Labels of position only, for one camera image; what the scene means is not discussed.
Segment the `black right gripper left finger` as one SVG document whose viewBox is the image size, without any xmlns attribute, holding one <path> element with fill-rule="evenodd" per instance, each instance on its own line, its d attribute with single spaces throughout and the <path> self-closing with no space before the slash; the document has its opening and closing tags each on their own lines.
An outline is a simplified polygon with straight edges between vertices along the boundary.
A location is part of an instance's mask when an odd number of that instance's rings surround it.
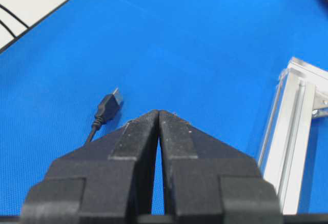
<svg viewBox="0 0 328 224">
<path fill-rule="evenodd" d="M 158 111 L 54 160 L 23 205 L 21 223 L 127 223 L 149 212 Z"/>
</svg>

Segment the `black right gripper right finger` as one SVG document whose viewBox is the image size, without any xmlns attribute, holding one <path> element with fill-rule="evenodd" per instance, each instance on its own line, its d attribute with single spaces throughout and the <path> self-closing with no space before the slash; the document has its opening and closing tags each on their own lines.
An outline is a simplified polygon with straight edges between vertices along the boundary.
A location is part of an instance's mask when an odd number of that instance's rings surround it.
<svg viewBox="0 0 328 224">
<path fill-rule="evenodd" d="M 176 223 L 283 223 L 255 159 L 164 110 L 159 136 L 165 208 Z"/>
</svg>

